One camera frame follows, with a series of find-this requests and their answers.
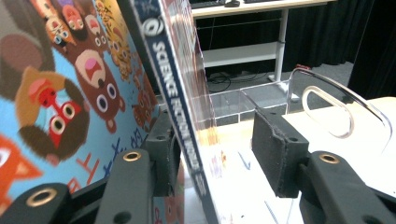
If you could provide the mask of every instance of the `keyboard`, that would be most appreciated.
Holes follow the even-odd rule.
[[[203,7],[221,7],[224,5],[225,5],[225,1],[199,2],[199,3],[191,3],[191,9],[197,9]]]
[[[275,1],[281,1],[281,0],[245,0],[245,4],[249,3],[259,3],[259,2],[275,2]]]

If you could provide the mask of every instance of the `book spine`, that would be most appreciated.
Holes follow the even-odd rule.
[[[123,15],[127,17],[128,26],[135,26],[129,29],[137,27],[140,31],[140,36],[133,36],[133,38],[143,39],[159,88],[168,107],[177,140],[183,150],[191,179],[202,201],[206,220],[208,223],[219,223],[200,157],[188,106],[189,99],[184,90],[183,75],[178,69],[178,59],[172,44],[170,27],[163,22],[163,20],[170,19],[162,13],[163,6],[160,1],[131,0],[130,5],[125,6],[126,4],[122,2],[126,1],[119,0],[119,4],[123,4],[120,8],[124,10]],[[128,12],[126,7],[130,7],[132,12]]]

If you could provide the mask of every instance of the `white desk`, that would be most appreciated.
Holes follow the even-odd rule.
[[[319,6],[325,5],[332,1],[336,0],[279,0],[254,4],[245,4],[243,0],[240,0],[241,5],[239,7],[207,7],[194,9],[192,11],[192,16],[195,20],[263,11],[282,10],[279,38],[277,42],[227,49],[206,50],[203,52],[205,67],[276,59],[274,80],[279,81],[280,75],[282,73],[289,8]]]

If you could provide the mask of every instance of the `logo on book spine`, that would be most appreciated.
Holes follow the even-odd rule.
[[[163,32],[163,20],[150,18],[143,22],[143,33],[147,36],[160,35]]]

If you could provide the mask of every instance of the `book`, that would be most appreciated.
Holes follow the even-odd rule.
[[[149,58],[208,223],[223,213],[211,181],[221,177],[219,139],[188,0],[118,1],[139,54]]]

